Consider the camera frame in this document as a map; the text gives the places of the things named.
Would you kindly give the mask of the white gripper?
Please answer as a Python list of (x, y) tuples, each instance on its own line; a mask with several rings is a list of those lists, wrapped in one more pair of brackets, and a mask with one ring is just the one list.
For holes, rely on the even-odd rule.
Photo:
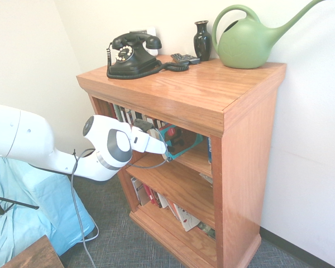
[(167, 151), (172, 154), (174, 147), (171, 141), (165, 141), (165, 144), (143, 132), (140, 128), (133, 126), (130, 134), (130, 144), (133, 150), (138, 152), (150, 152), (154, 154), (164, 154)]

